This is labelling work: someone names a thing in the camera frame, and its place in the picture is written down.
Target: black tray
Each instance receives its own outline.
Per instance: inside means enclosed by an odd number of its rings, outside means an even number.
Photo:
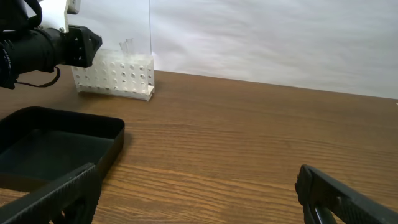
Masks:
[[[102,178],[123,148],[124,122],[41,107],[0,121],[0,188],[31,192],[90,162]]]

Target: wooden table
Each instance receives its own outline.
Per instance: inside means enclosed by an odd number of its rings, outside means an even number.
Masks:
[[[36,105],[124,120],[94,223],[303,223],[302,164],[398,211],[396,100],[157,72],[145,102],[77,94],[66,67],[0,95],[0,118]]]

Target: black cable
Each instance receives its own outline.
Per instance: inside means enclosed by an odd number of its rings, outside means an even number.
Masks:
[[[59,79],[60,76],[61,76],[61,70],[60,70],[58,67],[55,67],[55,68],[57,69],[57,75],[55,76],[55,78],[54,78],[51,82],[48,82],[48,83],[46,83],[46,84],[43,84],[43,85],[33,85],[33,84],[30,84],[30,83],[22,83],[22,82],[19,82],[19,81],[17,81],[17,80],[16,80],[15,83],[17,83],[17,84],[22,84],[22,85],[28,85],[28,86],[32,86],[32,87],[37,87],[37,88],[45,88],[45,87],[52,86],[52,85],[54,85],[54,84],[58,81],[58,79]]]

